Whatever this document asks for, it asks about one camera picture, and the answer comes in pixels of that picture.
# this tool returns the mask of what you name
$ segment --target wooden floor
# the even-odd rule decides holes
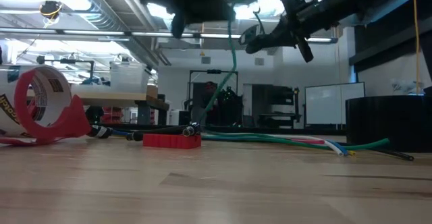
[[[0,147],[0,224],[432,222],[432,156],[274,144]]]

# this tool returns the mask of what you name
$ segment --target black cylinder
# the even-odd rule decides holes
[[[389,138],[402,152],[432,152],[431,96],[372,96],[346,101],[346,133],[351,144]]]

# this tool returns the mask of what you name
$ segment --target white container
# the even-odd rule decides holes
[[[143,64],[111,64],[112,91],[146,93],[149,77]]]

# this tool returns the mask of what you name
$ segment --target green cable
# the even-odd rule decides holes
[[[293,146],[303,146],[308,148],[316,148],[316,149],[329,149],[328,146],[321,146],[316,144],[307,144],[303,142],[295,142],[292,140],[286,140],[283,138],[274,138],[273,136],[267,136],[267,137],[261,137],[261,136],[203,136],[203,140],[227,140],[227,141],[242,141],[242,140],[258,140],[263,142],[274,142],[274,143],[282,143],[282,144],[290,144]],[[372,142],[369,144],[363,144],[358,146],[345,146],[346,150],[366,150],[366,149],[372,149],[372,148],[378,148],[380,146],[384,146],[386,144],[389,144],[389,139],[382,139],[378,140],[376,142]]]
[[[226,77],[224,77],[224,79],[222,80],[222,82],[220,83],[220,85],[217,87],[215,93],[213,93],[213,96],[210,99],[209,104],[207,105],[207,107],[204,110],[204,113],[202,113],[200,120],[198,121],[199,123],[201,123],[201,121],[203,120],[205,114],[211,109],[211,107],[213,106],[213,104],[215,103],[215,100],[217,98],[217,95],[219,95],[219,93],[221,92],[222,88],[225,86],[225,84],[227,83],[227,81],[229,80],[229,78],[232,76],[232,74],[237,70],[237,55],[236,55],[236,48],[234,47],[233,43],[232,43],[232,31],[231,31],[231,23],[232,23],[232,18],[230,18],[228,20],[228,42],[229,45],[231,47],[231,53],[232,53],[232,69],[231,71],[228,73],[228,75]]]

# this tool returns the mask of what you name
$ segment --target red tape dispenser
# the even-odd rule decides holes
[[[80,97],[72,97],[68,81],[54,67],[0,67],[0,143],[52,144],[90,131]]]

